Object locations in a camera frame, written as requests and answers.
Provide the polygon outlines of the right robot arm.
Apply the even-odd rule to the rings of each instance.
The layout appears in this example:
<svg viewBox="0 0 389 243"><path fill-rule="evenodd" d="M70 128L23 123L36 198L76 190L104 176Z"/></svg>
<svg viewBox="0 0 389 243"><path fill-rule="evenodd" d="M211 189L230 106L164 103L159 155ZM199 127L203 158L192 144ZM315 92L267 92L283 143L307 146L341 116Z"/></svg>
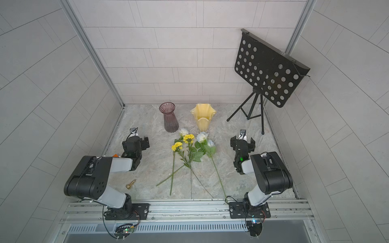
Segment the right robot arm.
<svg viewBox="0 0 389 243"><path fill-rule="evenodd" d="M255 149L255 141L246 141L246 136L232 137L231 147L235 151L234 166L241 175L253 174L255 187L244 195L242 201L229 203L232 219L267 219L271 217L267 200L293 187L290 172L277 152L263 152L250 155Z"/></svg>

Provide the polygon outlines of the yellow carnation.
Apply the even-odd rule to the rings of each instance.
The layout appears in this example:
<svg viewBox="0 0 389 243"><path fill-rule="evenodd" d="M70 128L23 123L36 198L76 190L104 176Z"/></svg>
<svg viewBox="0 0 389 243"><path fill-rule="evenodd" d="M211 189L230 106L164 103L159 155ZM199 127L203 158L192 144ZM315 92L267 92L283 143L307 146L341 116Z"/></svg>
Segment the yellow carnation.
<svg viewBox="0 0 389 243"><path fill-rule="evenodd" d="M182 148L182 142L177 140L174 145L172 145L173 150L173 164L172 164L172 175L171 175L171 183L170 183L170 193L169 195L172 195L172 189L173 189L173 180L174 180L174 174L175 174L175 155L176 151L180 150Z"/></svg>
<svg viewBox="0 0 389 243"><path fill-rule="evenodd" d="M184 137L183 142L187 145L186 151L182 150L182 159L184 161L184 165L188 167L191 170L191 173L195 176L199 184L203 187L203 189L208 193L208 195L211 196L211 198L214 198L213 195L206 189L204 184L201 182L197 174L194 172L193 166L192 166L192 150L191 148L193 147L193 143L196 141L196 137L193 134L188 134Z"/></svg>

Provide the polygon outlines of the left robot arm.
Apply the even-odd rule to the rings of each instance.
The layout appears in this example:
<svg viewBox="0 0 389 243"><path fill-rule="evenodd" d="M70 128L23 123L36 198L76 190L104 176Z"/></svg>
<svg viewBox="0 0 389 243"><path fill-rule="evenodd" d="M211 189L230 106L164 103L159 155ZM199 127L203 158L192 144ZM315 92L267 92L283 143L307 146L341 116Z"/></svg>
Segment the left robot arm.
<svg viewBox="0 0 389 243"><path fill-rule="evenodd" d="M150 147L149 138L128 137L123 147L122 157L82 157L65 183L64 194L105 206L105 220L145 220L150 205L133 204L131 196L109 186L108 179L114 173L135 171L142 159L142 151Z"/></svg>

